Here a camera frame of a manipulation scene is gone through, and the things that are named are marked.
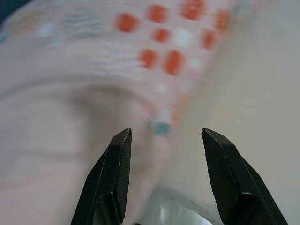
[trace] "orange dot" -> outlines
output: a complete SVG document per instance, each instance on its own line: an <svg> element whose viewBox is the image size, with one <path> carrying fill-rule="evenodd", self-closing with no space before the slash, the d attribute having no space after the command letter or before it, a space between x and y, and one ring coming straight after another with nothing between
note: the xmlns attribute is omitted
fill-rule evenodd
<svg viewBox="0 0 300 225"><path fill-rule="evenodd" d="M143 67L146 69L153 69L155 62L158 59L156 51L151 49L145 49L141 51L140 61L143 63Z"/></svg>
<svg viewBox="0 0 300 225"><path fill-rule="evenodd" d="M167 29L156 29L154 31L153 39L158 42L167 42L171 36L171 33Z"/></svg>
<svg viewBox="0 0 300 225"><path fill-rule="evenodd" d="M202 35L202 48L211 50L217 42L217 34L210 29L205 29Z"/></svg>
<svg viewBox="0 0 300 225"><path fill-rule="evenodd" d="M215 26L220 32L226 32L230 24L230 13L226 9L220 9L217 12Z"/></svg>
<svg viewBox="0 0 300 225"><path fill-rule="evenodd" d="M180 14L188 20L198 20L205 12L204 0L186 0L181 5Z"/></svg>
<svg viewBox="0 0 300 225"><path fill-rule="evenodd" d="M167 19L168 9L161 5L151 5L148 18L157 23L163 23Z"/></svg>
<svg viewBox="0 0 300 225"><path fill-rule="evenodd" d="M121 32L132 32L138 25L138 19L129 13L119 14L117 17L117 27Z"/></svg>
<svg viewBox="0 0 300 225"><path fill-rule="evenodd" d="M182 68L184 56L177 50L171 50L165 61L165 71L170 75L177 75Z"/></svg>

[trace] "textured fabric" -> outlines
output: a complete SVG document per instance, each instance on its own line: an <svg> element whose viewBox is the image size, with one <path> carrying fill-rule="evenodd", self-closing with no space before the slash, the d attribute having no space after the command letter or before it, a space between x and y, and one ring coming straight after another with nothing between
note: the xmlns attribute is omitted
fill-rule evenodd
<svg viewBox="0 0 300 225"><path fill-rule="evenodd" d="M124 224L173 154L172 131L252 2L37 0L0 33L2 224L71 221L90 167L133 129Z"/></svg>

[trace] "white dot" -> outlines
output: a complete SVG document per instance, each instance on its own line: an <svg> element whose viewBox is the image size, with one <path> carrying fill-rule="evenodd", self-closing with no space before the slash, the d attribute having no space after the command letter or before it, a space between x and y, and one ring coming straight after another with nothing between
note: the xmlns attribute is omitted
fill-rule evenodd
<svg viewBox="0 0 300 225"><path fill-rule="evenodd" d="M157 93L165 94L168 91L168 86L165 84L158 84L154 87L154 91Z"/></svg>
<svg viewBox="0 0 300 225"><path fill-rule="evenodd" d="M54 24L45 23L36 31L36 34L39 37L47 37L48 35L51 34L53 29L54 29Z"/></svg>
<svg viewBox="0 0 300 225"><path fill-rule="evenodd" d="M159 113L158 120L166 122L166 123L170 123L171 122L171 110L169 110L169 109L161 110Z"/></svg>
<svg viewBox="0 0 300 225"><path fill-rule="evenodd" d="M187 66L194 72L201 72L203 68L202 61L198 58L188 59Z"/></svg>
<svg viewBox="0 0 300 225"><path fill-rule="evenodd" d="M179 47L189 47L194 40L194 35L190 31L184 28L177 28L173 35L174 44Z"/></svg>
<svg viewBox="0 0 300 225"><path fill-rule="evenodd" d="M191 80L187 80L182 84L180 91L183 94L189 94L192 88L193 88L193 82Z"/></svg>

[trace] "pink fabric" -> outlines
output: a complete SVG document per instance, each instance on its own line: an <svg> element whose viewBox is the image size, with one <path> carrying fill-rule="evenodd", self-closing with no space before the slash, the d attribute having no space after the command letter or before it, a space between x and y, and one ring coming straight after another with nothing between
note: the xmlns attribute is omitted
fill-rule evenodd
<svg viewBox="0 0 300 225"><path fill-rule="evenodd" d="M36 0L15 13L0 33L3 224L69 223L104 140L124 128L132 223L172 157L185 103L252 4Z"/></svg>

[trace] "cloth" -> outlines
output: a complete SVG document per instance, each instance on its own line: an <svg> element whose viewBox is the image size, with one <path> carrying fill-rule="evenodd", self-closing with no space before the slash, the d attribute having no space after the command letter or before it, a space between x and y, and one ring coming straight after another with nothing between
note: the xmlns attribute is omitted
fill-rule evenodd
<svg viewBox="0 0 300 225"><path fill-rule="evenodd" d="M0 33L1 220L67 224L108 140L133 129L124 224L173 154L172 130L251 0L36 0Z"/></svg>

